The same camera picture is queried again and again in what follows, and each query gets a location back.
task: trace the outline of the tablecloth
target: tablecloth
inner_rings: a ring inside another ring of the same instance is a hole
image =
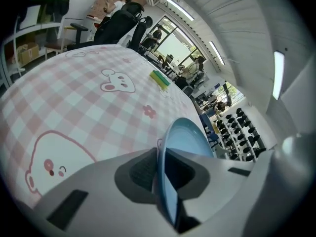
[[[13,197],[34,207],[51,188],[96,161],[156,147],[179,117],[202,124],[174,84],[131,49],[98,45],[32,69],[0,100],[1,174]]]

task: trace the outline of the ceiling light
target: ceiling light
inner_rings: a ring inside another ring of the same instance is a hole
[[[218,52],[216,46],[214,45],[214,43],[213,43],[212,41],[209,41],[209,44],[210,44],[210,45],[212,46],[212,48],[214,49],[214,51],[215,51],[215,53],[216,53],[216,55],[217,55],[219,61],[220,61],[223,65],[225,65],[225,62],[223,61],[223,59],[222,59],[221,55],[219,54],[219,52]]]
[[[171,3],[174,7],[176,7],[178,10],[180,10],[184,15],[186,15],[191,21],[194,20],[194,17],[192,17],[184,8],[182,8],[180,5],[178,5],[173,0],[167,0],[167,2]]]
[[[273,96],[275,99],[280,97],[283,74],[284,74],[284,54],[275,51],[275,83],[273,86]]]

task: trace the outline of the blue plastic part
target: blue plastic part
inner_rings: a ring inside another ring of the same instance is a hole
[[[158,150],[158,189],[167,220],[174,226],[178,195],[165,174],[166,148],[214,157],[204,133],[187,118],[176,119],[168,128]]]

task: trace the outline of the ceiling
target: ceiling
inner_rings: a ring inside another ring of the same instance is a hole
[[[306,26],[288,0],[173,0],[194,21],[166,0],[159,1],[192,28],[211,53],[219,74],[234,73],[236,86],[261,113],[273,113],[274,51],[285,54],[282,92],[305,66],[315,46]],[[222,65],[209,45],[224,57]]]

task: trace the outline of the yellow sponge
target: yellow sponge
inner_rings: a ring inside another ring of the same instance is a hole
[[[153,70],[150,73],[152,79],[155,80],[156,83],[163,89],[166,90],[170,83],[163,77],[163,75],[159,71]]]

